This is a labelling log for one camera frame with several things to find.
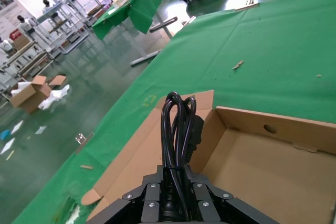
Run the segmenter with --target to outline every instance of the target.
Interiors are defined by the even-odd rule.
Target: open cardboard box
[[[336,124],[225,107],[214,91],[193,94],[205,120],[194,172],[279,223],[328,224],[336,202]],[[162,164],[160,118],[164,99],[82,198],[100,200],[88,219],[142,184]]]
[[[40,103],[50,96],[51,88],[45,76],[36,76],[30,85],[10,99],[13,107],[26,110],[29,114],[38,109]]]

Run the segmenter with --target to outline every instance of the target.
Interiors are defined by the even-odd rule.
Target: green fabric
[[[334,0],[273,0],[198,17],[149,64],[94,138],[62,165],[14,224],[49,224],[68,197],[79,204],[159,98],[172,90],[214,89],[215,105],[336,123],[335,13]],[[79,168],[83,164],[94,169]],[[76,224],[84,224],[94,206],[80,207]]]
[[[112,14],[108,14],[111,7],[93,25],[93,30],[99,39],[109,31],[130,17],[135,28],[146,34],[151,27],[153,17],[162,0],[128,0],[126,4],[118,8]]]
[[[71,213],[74,211],[77,206],[76,201],[73,198],[68,198],[59,211],[53,216],[55,224],[64,224],[71,216]]]

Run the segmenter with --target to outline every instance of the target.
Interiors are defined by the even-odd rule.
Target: white paper
[[[65,222],[65,224],[74,224],[75,220],[79,217],[79,212],[80,212],[80,208],[77,205],[74,211],[72,212],[70,218]]]
[[[42,134],[42,132],[46,129],[47,126],[41,126],[40,128],[38,128],[37,132],[35,132],[35,134]]]
[[[24,82],[18,82],[18,88],[11,91],[12,96],[16,96],[19,94],[22,90],[24,90],[26,87],[28,87],[31,84],[29,81]]]
[[[4,154],[7,150],[9,150],[11,148],[12,144],[14,143],[14,140],[15,140],[15,138],[13,138],[7,144],[5,144],[5,147],[2,149],[0,155]]]
[[[61,90],[52,90],[52,92],[50,93],[50,96],[46,100],[42,101],[42,103],[40,103],[38,108],[41,110],[48,109],[53,102],[59,101],[64,96],[66,96],[68,94],[69,89],[70,89],[70,85],[66,85]]]
[[[23,120],[21,122],[19,122],[18,124],[16,124],[14,126],[12,132],[11,132],[11,135],[13,135],[15,132],[17,132],[20,129],[20,127],[21,127],[22,124],[23,124]]]
[[[117,10],[117,8],[113,8],[112,10],[108,11],[107,14],[111,15],[112,13],[114,13]]]

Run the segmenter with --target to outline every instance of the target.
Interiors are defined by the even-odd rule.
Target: wood shaving
[[[80,168],[93,170],[93,167],[92,167],[92,166],[87,166],[87,165],[81,165]]]
[[[238,63],[237,64],[237,66],[235,66],[234,68],[232,68],[233,70],[236,70],[237,68],[239,68],[240,67],[240,65],[241,64],[243,64],[244,63],[244,61],[242,60],[242,61],[240,61],[240,63]]]

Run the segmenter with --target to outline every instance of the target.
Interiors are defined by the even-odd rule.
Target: floor
[[[188,6],[179,0],[164,0],[160,14],[164,18],[178,16],[170,26],[174,33],[181,21],[224,9],[244,6],[246,0],[193,0]],[[125,28],[147,53],[158,50],[169,41],[164,32],[143,35],[129,20]],[[0,156],[1,223],[9,224],[46,185],[62,163],[74,152],[78,133],[90,134],[124,91],[150,62],[130,67],[140,55],[123,37],[124,28],[114,29],[101,41],[90,35],[70,54],[58,58],[60,64],[46,69],[52,77],[65,74],[70,84],[69,94],[46,111],[28,115],[8,104],[0,110],[0,131],[12,129],[24,120],[14,134],[12,157]],[[46,126],[41,134],[35,134]],[[5,143],[0,142],[0,149]]]

